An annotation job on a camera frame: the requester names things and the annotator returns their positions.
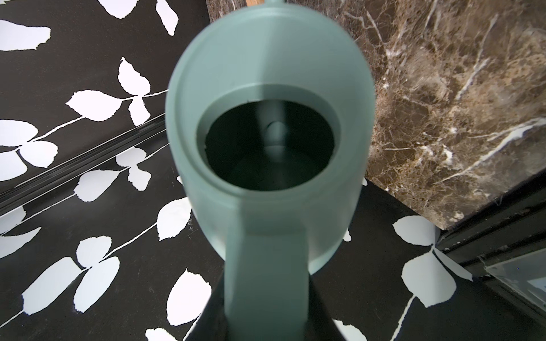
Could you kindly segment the plain wooden cube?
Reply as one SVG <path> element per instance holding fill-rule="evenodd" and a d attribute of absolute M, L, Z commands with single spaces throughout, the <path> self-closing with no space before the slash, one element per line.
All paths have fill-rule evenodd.
<path fill-rule="evenodd" d="M 245 0 L 245 2 L 248 7 L 264 4 L 264 0 Z"/>

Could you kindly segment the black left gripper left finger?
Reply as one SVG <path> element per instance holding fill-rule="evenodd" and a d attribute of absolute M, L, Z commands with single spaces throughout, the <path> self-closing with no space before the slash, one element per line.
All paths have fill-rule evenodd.
<path fill-rule="evenodd" d="M 186 334 L 185 341 L 228 340 L 224 282 L 224 277 L 220 277 L 206 307 Z"/>

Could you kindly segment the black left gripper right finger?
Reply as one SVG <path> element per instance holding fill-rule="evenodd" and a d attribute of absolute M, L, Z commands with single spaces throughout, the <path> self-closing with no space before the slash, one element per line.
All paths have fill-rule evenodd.
<path fill-rule="evenodd" d="M 321 299 L 312 278 L 309 278 L 309 311 L 305 329 L 308 341 L 345 341 Z"/>

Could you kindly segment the mint green watering can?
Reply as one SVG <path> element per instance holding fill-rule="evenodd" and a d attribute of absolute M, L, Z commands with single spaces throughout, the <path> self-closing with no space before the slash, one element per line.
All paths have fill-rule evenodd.
<path fill-rule="evenodd" d="M 266 1 L 183 52 L 166 130 L 193 214 L 224 261 L 228 340 L 305 340 L 309 278 L 358 204 L 375 85 L 335 21 Z"/>

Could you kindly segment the black front mounting rail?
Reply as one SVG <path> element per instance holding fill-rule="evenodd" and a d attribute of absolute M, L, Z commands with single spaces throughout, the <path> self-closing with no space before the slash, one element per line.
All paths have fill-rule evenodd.
<path fill-rule="evenodd" d="M 438 249 L 495 294 L 545 324 L 545 172 L 442 233 Z"/>

